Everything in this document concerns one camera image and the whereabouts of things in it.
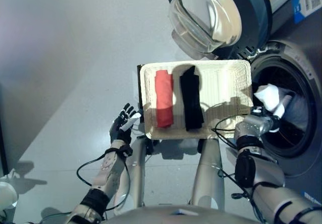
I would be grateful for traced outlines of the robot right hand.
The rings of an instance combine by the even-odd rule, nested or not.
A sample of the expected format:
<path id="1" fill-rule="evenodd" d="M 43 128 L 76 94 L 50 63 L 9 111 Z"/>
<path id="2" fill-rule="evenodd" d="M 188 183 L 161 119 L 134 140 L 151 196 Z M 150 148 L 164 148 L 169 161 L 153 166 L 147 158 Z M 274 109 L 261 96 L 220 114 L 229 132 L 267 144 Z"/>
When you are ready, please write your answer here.
<path id="1" fill-rule="evenodd" d="M 272 116 L 270 117 L 272 120 L 272 126 L 269 132 L 279 131 L 281 119 L 284 116 L 286 109 L 291 103 L 292 99 L 292 95 L 285 95 L 282 101 L 277 105 L 274 112 L 272 113 Z"/>

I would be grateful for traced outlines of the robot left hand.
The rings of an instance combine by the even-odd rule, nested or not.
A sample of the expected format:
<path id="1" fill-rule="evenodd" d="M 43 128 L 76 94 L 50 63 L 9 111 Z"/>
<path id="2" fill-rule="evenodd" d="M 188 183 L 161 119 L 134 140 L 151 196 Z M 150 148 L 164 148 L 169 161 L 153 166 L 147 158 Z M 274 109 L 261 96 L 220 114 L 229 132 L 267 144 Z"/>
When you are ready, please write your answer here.
<path id="1" fill-rule="evenodd" d="M 137 112 L 134 110 L 132 105 L 129 103 L 125 104 L 110 127 L 109 136 L 111 143 L 115 140 L 122 140 L 126 144 L 131 143 L 131 132 L 133 125 L 131 125 L 126 131 L 122 130 L 121 127 L 126 124 L 135 113 Z"/>

